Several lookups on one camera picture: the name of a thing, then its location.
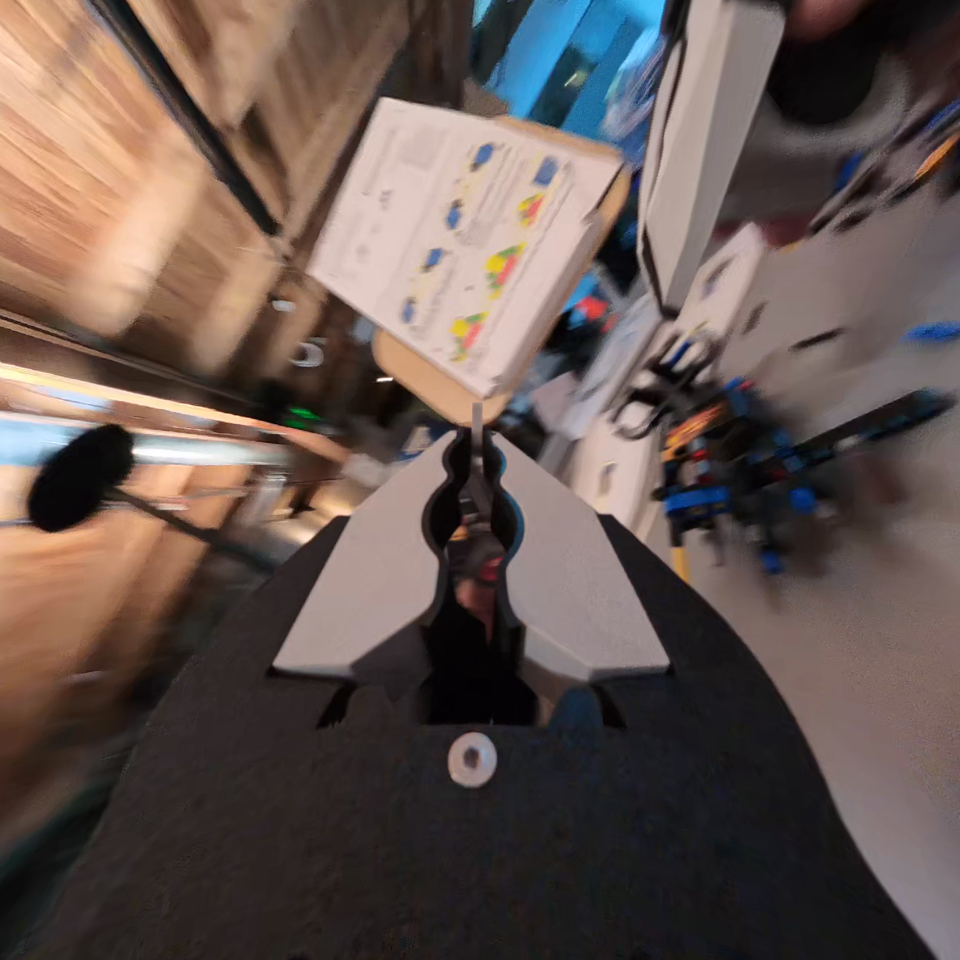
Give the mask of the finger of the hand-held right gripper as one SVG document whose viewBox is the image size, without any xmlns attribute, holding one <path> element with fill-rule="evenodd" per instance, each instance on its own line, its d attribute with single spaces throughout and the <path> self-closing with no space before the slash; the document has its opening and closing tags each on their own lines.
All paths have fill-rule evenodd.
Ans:
<svg viewBox="0 0 960 960">
<path fill-rule="evenodd" d="M 641 171 L 636 253 L 678 314 L 713 235 L 786 28 L 781 2 L 667 2 Z"/>
</svg>

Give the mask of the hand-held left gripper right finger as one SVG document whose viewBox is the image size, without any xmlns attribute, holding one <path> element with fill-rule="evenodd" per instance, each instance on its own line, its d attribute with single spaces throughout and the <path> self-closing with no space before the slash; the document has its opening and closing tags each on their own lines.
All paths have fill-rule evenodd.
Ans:
<svg viewBox="0 0 960 960">
<path fill-rule="evenodd" d="M 518 519 L 505 576 L 522 681 L 557 703 L 574 688 L 665 674 L 670 658 L 601 515 L 508 439 L 490 441 Z"/>
</svg>

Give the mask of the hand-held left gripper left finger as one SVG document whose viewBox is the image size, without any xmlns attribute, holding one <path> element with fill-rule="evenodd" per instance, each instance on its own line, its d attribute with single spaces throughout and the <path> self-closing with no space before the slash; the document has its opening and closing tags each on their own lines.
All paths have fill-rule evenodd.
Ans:
<svg viewBox="0 0 960 960">
<path fill-rule="evenodd" d="M 271 668 L 345 683 L 420 683 L 424 631 L 443 603 L 445 547 L 459 524 L 449 431 L 348 517 Z"/>
</svg>

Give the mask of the black disc lego piece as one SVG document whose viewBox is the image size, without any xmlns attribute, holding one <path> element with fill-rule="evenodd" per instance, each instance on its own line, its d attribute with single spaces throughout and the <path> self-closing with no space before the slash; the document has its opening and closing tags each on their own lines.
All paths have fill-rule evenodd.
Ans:
<svg viewBox="0 0 960 960">
<path fill-rule="evenodd" d="M 162 522 L 215 553 L 271 574 L 276 565 L 261 552 L 129 492 L 126 484 L 139 466 L 267 467 L 275 463 L 274 453 L 274 447 L 259 442 L 133 432 L 118 424 L 92 427 L 42 463 L 27 494 L 27 519 L 40 531 L 62 533 L 118 504 Z"/>
</svg>

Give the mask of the partly built lego truck chassis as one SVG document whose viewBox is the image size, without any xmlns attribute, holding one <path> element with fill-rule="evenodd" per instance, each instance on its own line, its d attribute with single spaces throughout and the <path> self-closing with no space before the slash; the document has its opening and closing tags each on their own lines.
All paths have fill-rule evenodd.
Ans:
<svg viewBox="0 0 960 960">
<path fill-rule="evenodd" d="M 783 466 L 762 467 L 762 448 L 789 447 L 762 414 L 753 385 L 717 382 L 720 342 L 702 326 L 668 333 L 640 367 L 641 381 L 624 390 L 609 423 L 627 442 L 649 440 L 656 463 L 650 498 L 662 512 L 673 570 L 690 582 L 687 541 L 701 534 L 717 564 L 725 560 L 722 519 L 750 540 L 761 570 L 784 571 L 771 487 L 786 482 Z"/>
</svg>

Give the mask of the open instruction booklet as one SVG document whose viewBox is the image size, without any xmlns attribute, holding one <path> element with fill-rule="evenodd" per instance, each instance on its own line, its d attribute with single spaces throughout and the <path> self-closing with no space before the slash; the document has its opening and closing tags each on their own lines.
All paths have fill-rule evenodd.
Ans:
<svg viewBox="0 0 960 960">
<path fill-rule="evenodd" d="M 767 253 L 762 228 L 742 225 L 697 270 L 678 318 L 662 320 L 652 294 L 618 318 L 581 376 L 565 373 L 533 393 L 536 412 L 556 412 L 556 429 L 537 462 L 599 513 L 632 529 L 644 514 L 658 455 L 656 435 L 630 439 L 647 418 L 640 404 L 615 416 L 633 389 L 653 383 L 644 363 L 661 351 L 670 358 L 692 343 L 678 363 L 690 365 L 703 342 L 723 344 Z"/>
</svg>

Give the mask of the laminated instruction sheet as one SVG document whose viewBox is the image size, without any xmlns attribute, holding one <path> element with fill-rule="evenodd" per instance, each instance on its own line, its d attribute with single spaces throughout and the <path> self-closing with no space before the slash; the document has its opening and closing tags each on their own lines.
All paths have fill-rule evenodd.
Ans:
<svg viewBox="0 0 960 960">
<path fill-rule="evenodd" d="M 486 399 L 536 349 L 622 168 L 557 130 L 381 98 L 307 272 Z"/>
</svg>

